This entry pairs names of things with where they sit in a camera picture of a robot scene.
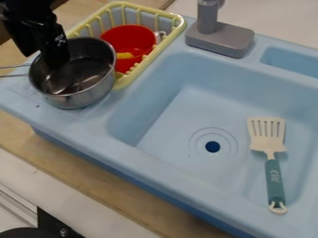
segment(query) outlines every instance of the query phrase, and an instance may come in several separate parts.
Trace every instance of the faucet base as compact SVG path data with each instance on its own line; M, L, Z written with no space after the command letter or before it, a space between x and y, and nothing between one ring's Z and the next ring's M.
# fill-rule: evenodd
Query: faucet base
M218 22L218 30L211 34L199 33L197 22L186 32L186 44L232 58L242 58L252 46L254 32L247 28Z

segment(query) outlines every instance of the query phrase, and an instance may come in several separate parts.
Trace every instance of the teal spatula handle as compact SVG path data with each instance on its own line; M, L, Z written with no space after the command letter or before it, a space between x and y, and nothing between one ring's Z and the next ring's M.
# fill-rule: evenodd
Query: teal spatula handle
M284 185L278 161L268 160L265 169L270 210L275 214L283 215L288 210L285 207Z

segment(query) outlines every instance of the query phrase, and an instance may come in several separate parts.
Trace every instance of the toy sink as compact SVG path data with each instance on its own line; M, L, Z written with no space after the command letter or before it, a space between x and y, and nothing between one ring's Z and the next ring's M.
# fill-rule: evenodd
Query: toy sink
M0 85L1 108L38 135L235 236L316 237L317 50L256 35L231 59L186 46L183 33L131 86L77 111L49 106L27 78ZM250 116L286 120L284 216L268 210Z

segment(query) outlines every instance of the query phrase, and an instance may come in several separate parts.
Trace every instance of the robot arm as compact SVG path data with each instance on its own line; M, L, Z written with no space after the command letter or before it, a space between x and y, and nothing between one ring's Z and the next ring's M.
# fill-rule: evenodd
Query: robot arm
M65 33L50 9L52 0L0 0L7 31L25 56L40 50L46 64L57 68L69 59Z

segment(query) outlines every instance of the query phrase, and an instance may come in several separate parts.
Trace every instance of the drain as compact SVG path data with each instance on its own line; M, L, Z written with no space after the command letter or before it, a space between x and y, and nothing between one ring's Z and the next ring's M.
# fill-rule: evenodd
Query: drain
M217 143L216 141L209 141L206 145L205 148L207 151L209 152L218 152L220 149L220 145L219 143Z
M223 128L209 127L196 131L189 140L191 154L200 157L226 158L237 156L235 136Z

